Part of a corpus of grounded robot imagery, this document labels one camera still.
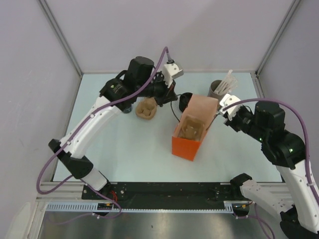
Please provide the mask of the orange paper bag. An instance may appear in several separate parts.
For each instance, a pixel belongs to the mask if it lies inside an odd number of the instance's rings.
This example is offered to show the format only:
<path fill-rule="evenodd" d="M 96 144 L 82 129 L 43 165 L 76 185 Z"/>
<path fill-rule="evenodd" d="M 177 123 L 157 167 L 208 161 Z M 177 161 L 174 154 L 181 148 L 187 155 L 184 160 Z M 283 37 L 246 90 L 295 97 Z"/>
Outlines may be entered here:
<path fill-rule="evenodd" d="M 218 100 L 193 94 L 171 138 L 171 153 L 193 161 L 216 117 Z"/>

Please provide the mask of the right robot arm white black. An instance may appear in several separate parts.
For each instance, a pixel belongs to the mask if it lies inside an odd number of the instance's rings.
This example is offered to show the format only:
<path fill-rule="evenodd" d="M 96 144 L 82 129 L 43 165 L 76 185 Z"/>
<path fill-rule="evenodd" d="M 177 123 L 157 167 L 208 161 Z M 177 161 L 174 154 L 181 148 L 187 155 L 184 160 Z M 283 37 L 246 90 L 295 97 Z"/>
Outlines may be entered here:
<path fill-rule="evenodd" d="M 243 132 L 261 144 L 265 157 L 279 171 L 292 198 L 286 202 L 263 189 L 251 176 L 242 173 L 230 183 L 230 195 L 253 201 L 256 207 L 272 215 L 289 239 L 317 239 L 319 237 L 319 189 L 312 174 L 309 139 L 305 123 L 296 110 L 304 138 L 285 129 L 285 111 L 290 106 L 269 99 L 252 99 L 254 111 L 248 110 L 235 96 L 220 103 L 225 124 L 236 132 Z"/>

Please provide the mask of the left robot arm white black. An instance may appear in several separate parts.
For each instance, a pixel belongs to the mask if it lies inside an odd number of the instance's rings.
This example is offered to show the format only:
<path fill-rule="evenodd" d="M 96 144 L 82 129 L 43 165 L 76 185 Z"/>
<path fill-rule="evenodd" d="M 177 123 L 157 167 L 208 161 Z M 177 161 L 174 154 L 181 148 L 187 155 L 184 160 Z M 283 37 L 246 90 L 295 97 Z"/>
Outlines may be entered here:
<path fill-rule="evenodd" d="M 135 57 L 126 70 L 106 82 L 76 128 L 60 140 L 52 139 L 49 148 L 74 178 L 90 185 L 99 199 L 107 198 L 110 193 L 108 180 L 85 156 L 87 148 L 102 127 L 128 110 L 138 97 L 154 98 L 159 106 L 176 101 L 175 79 L 182 75 L 182 67 L 172 59 L 158 70 L 151 59 Z"/>

